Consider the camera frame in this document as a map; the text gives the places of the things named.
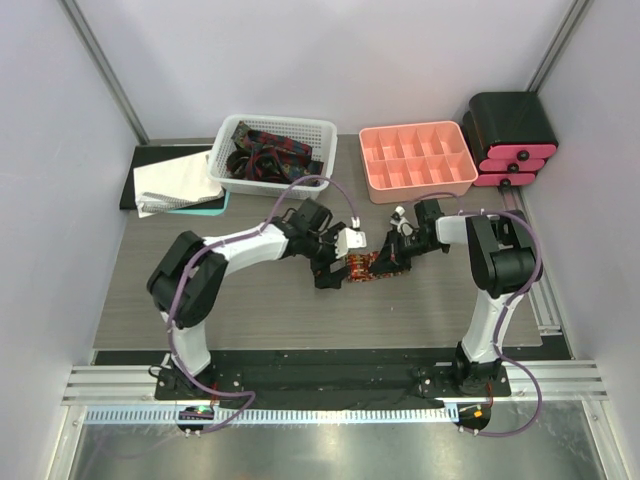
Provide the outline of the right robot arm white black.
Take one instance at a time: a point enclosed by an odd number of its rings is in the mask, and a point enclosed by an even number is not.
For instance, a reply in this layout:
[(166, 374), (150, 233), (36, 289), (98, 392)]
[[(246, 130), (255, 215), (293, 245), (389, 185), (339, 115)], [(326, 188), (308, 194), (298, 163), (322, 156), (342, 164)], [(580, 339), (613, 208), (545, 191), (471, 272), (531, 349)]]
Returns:
[(446, 215), (439, 201), (414, 204), (417, 223), (401, 207), (391, 215), (391, 229), (370, 265), (374, 275), (411, 269), (412, 260), (454, 244), (467, 247), (476, 304), (452, 363), (422, 371), (422, 394), (436, 397), (480, 396), (501, 381), (502, 344), (513, 311), (542, 274), (538, 242), (520, 210), (460, 212)]

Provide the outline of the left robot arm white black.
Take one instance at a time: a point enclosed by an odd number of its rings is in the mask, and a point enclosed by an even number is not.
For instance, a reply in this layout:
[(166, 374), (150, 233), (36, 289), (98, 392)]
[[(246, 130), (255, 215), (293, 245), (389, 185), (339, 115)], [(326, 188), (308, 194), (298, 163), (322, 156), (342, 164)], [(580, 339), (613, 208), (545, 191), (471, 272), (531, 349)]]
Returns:
[(339, 247), (347, 225), (314, 200), (290, 208), (235, 234), (200, 237), (181, 233), (147, 281), (147, 291), (166, 325), (172, 362), (181, 372), (179, 388), (205, 397), (213, 385), (212, 356), (205, 320), (225, 278), (264, 262), (302, 256), (309, 260), (317, 289), (339, 289), (346, 267), (333, 266), (348, 252)]

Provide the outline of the multicoloured patterned tie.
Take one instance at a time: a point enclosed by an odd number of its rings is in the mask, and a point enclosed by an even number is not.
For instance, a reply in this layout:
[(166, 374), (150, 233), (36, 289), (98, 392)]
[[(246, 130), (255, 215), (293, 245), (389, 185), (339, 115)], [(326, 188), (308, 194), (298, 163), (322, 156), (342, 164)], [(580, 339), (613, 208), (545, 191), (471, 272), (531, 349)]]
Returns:
[(350, 283), (364, 283), (394, 277), (394, 273), (375, 274), (370, 272), (370, 266), (377, 257), (377, 252), (348, 254), (345, 258), (345, 265), (349, 269), (346, 280)]

